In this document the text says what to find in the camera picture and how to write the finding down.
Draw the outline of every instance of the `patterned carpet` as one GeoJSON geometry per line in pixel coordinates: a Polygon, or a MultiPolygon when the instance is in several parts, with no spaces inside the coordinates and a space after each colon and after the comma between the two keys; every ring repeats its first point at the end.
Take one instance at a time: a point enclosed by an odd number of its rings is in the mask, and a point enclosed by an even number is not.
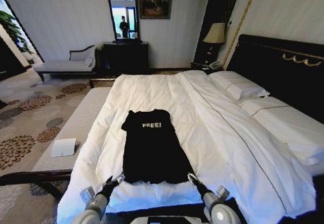
{"type": "MultiPolygon", "coordinates": [[[[1,81],[0,175],[31,171],[89,90],[88,79],[42,82],[32,69],[1,81]]],[[[57,202],[38,186],[0,187],[0,196],[0,223],[56,223],[57,202]]]]}

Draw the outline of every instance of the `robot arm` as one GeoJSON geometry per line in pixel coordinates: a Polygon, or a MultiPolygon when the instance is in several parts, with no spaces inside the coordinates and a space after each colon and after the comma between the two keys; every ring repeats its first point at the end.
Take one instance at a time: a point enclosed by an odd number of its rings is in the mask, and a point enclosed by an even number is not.
{"type": "Polygon", "coordinates": [[[207,189],[207,187],[200,182],[192,173],[188,174],[188,179],[198,189],[201,199],[205,204],[204,214],[210,224],[240,224],[240,220],[236,213],[224,201],[229,196],[229,191],[223,186],[217,190],[218,196],[207,189]]]}
{"type": "MultiPolygon", "coordinates": [[[[87,203],[86,209],[72,221],[72,224],[105,223],[105,210],[109,203],[110,195],[113,189],[117,187],[124,178],[125,176],[121,174],[114,180],[111,180],[111,176],[103,185],[100,192],[98,192],[94,197],[94,194],[90,194],[88,197],[90,201],[87,203]]],[[[236,213],[230,207],[223,204],[229,195],[227,189],[221,186],[217,190],[218,196],[216,196],[211,190],[207,189],[207,187],[200,182],[195,175],[189,173],[188,179],[197,187],[201,195],[201,199],[205,204],[204,214],[210,224],[240,224],[236,213]]],[[[82,191],[80,195],[83,199],[86,199],[85,191],[82,191]]]]}
{"type": "MultiPolygon", "coordinates": [[[[125,176],[120,174],[114,180],[112,176],[106,181],[102,186],[102,190],[98,192],[94,197],[89,196],[91,199],[86,205],[84,212],[80,213],[73,221],[72,224],[99,224],[105,223],[106,215],[105,210],[109,203],[110,195],[115,187],[117,187],[122,181],[124,181],[125,176]]],[[[85,191],[81,192],[81,197],[84,199],[85,191]]]]}

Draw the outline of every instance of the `framed painting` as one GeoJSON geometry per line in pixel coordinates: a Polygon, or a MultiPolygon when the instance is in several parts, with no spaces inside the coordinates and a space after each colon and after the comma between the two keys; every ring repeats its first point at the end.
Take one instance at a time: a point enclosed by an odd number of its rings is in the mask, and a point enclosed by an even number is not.
{"type": "Polygon", "coordinates": [[[171,0],[140,0],[141,19],[170,19],[171,0]]]}

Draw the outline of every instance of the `white duvet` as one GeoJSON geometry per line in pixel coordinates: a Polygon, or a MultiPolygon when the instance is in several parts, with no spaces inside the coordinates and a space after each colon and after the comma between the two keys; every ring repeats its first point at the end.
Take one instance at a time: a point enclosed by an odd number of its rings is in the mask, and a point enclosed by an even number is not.
{"type": "MultiPolygon", "coordinates": [[[[80,192],[99,191],[123,169],[128,111],[167,110],[197,177],[212,191],[225,186],[248,223],[277,223],[315,208],[310,173],[247,112],[200,71],[177,75],[122,75],[115,81],[76,160],[58,205],[58,223],[85,208],[80,192]]],[[[190,183],[121,183],[106,212],[200,203],[190,183]]]]}

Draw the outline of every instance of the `white pillow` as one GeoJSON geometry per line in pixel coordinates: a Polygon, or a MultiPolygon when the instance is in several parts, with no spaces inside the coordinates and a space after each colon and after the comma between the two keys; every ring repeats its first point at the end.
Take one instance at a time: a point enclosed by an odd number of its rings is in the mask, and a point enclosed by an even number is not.
{"type": "Polygon", "coordinates": [[[264,88],[233,71],[214,72],[208,77],[216,86],[227,90],[236,100],[246,97],[262,97],[270,94],[264,88]]]}
{"type": "Polygon", "coordinates": [[[93,64],[93,58],[92,57],[86,58],[85,64],[86,64],[87,67],[91,67],[92,64],[93,64]]]}
{"type": "Polygon", "coordinates": [[[241,107],[286,143],[304,165],[324,161],[324,124],[273,97],[246,100],[241,107]]]}
{"type": "Polygon", "coordinates": [[[71,52],[70,60],[71,61],[84,61],[86,58],[92,56],[92,55],[90,55],[90,53],[92,52],[93,47],[94,46],[88,48],[85,51],[71,52]]]}

